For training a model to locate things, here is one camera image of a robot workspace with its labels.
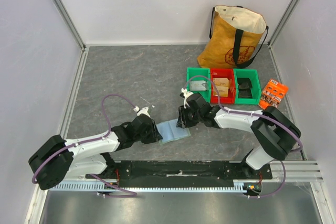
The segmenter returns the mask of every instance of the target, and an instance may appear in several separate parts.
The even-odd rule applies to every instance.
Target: bag handle
[[[212,21],[214,19],[214,13],[215,13],[215,7],[212,8],[212,12],[211,12],[211,23],[210,23],[210,34],[209,34],[209,38],[212,38]]]
[[[237,29],[236,30],[236,35],[235,35],[235,43],[234,43],[234,46],[233,46],[233,53],[232,53],[232,56],[233,56],[233,60],[236,64],[236,66],[238,68],[246,68],[248,66],[250,66],[252,64],[252,62],[254,61],[254,59],[256,58],[257,54],[259,53],[259,51],[261,50],[261,47],[262,45],[264,44],[266,38],[267,38],[267,35],[268,35],[268,26],[266,26],[266,29],[265,29],[267,32],[266,32],[266,35],[264,37],[264,40],[262,41],[258,51],[256,52],[256,54],[254,55],[253,58],[250,58],[248,61],[246,62],[243,62],[243,63],[238,63],[238,59],[239,59],[239,51],[240,51],[240,43],[242,41],[242,37],[243,37],[243,33],[244,31],[241,30],[241,29]]]

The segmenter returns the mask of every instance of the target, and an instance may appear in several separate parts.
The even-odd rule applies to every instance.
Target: white wall
[[[80,49],[52,0],[0,0],[0,216],[23,223],[28,159],[58,132]]]
[[[274,45],[283,82],[302,131],[304,150],[316,159],[333,205],[336,174],[336,1],[300,0]]]
[[[263,14],[271,35],[290,0],[62,1],[87,44],[164,44],[208,41],[216,4]]]

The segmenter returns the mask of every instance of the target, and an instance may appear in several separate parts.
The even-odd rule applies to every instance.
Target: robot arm
[[[234,128],[255,134],[261,146],[251,150],[242,161],[242,169],[247,177],[249,174],[255,174],[273,159],[284,160],[296,144],[295,139],[285,130],[256,116],[257,114],[268,116],[283,124],[297,137],[301,136],[299,129],[272,106],[263,111],[240,111],[229,108],[225,108],[224,111],[218,105],[211,106],[199,93],[182,91],[184,105],[179,107],[177,127],[193,127],[201,122],[207,127]]]
[[[132,122],[125,122],[107,132],[79,139],[63,139],[60,135],[52,136],[30,159],[33,172],[53,153],[66,147],[73,147],[61,152],[48,162],[36,177],[42,190],[50,189],[63,179],[77,179],[86,174],[110,175],[114,173],[115,163],[111,152],[131,147],[135,142],[155,143],[162,139],[155,121],[149,116],[149,108],[143,108]],[[101,138],[100,140],[78,143]]]

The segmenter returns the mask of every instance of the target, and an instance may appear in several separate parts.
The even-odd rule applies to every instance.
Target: orange package
[[[278,107],[284,98],[288,87],[270,79],[262,91],[259,106],[265,109],[268,106]]]

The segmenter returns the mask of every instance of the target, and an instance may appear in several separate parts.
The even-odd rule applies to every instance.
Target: yellow tote bag
[[[210,41],[198,57],[203,68],[246,68],[268,26],[261,14],[241,6],[217,5],[212,10]]]

